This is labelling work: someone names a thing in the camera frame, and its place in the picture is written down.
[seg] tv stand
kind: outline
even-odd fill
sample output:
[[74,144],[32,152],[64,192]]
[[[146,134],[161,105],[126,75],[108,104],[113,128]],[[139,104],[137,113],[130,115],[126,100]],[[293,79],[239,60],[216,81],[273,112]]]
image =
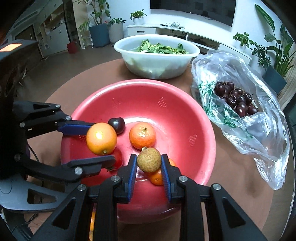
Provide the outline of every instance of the tv stand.
[[140,34],[163,34],[169,36],[175,36],[185,39],[200,48],[201,54],[206,54],[208,50],[227,51],[242,58],[246,64],[249,64],[251,57],[246,53],[237,50],[235,47],[219,42],[217,39],[210,39],[206,36],[198,33],[188,32],[185,29],[172,28],[161,26],[160,24],[143,24],[143,25],[129,25],[128,35],[140,35]]

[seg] translucent white tub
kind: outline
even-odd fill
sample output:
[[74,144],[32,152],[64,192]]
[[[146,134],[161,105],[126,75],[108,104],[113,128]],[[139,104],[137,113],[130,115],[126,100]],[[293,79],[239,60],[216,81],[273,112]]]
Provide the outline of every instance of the translucent white tub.
[[[161,43],[165,46],[177,48],[178,44],[183,45],[189,54],[157,54],[135,52],[141,45],[142,40],[149,39],[151,44]],[[119,40],[114,49],[122,54],[127,68],[134,74],[148,79],[170,79],[185,72],[190,60],[199,55],[200,49],[177,37],[144,34],[127,37]]]

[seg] black tv screen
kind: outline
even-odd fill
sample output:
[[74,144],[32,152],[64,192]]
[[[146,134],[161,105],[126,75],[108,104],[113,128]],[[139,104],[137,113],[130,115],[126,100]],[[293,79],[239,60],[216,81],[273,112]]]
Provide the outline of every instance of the black tv screen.
[[236,0],[150,0],[151,9],[167,9],[202,15],[232,26]]

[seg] clear plastic bag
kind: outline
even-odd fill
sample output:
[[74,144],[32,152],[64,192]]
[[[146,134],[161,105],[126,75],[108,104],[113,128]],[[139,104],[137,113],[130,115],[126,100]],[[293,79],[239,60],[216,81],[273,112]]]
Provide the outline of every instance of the clear plastic bag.
[[[273,190],[283,186],[290,151],[288,127],[276,96],[244,61],[226,52],[209,51],[192,62],[192,95],[209,119],[242,154],[251,155],[262,178]],[[219,81],[233,82],[252,95],[258,113],[240,118],[213,93]]]

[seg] red bucket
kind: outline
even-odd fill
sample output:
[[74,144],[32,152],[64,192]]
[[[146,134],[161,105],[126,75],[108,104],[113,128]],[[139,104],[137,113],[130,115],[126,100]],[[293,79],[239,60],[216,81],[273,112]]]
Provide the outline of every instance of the red bucket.
[[[198,184],[207,184],[215,162],[215,135],[206,113],[187,93],[160,81],[126,80],[98,90],[72,114],[74,120],[94,123],[107,122],[113,117],[122,117],[126,123],[117,141],[124,165],[132,153],[139,154],[129,142],[131,127],[137,122],[149,122],[157,133],[154,147],[161,154],[167,153],[182,175]],[[88,149],[85,136],[63,136],[62,164],[95,156]],[[103,169],[82,183],[97,185],[115,174]],[[118,217],[127,223],[153,222],[177,210],[168,204],[163,186],[153,185],[138,169],[133,198],[129,204],[118,205]]]

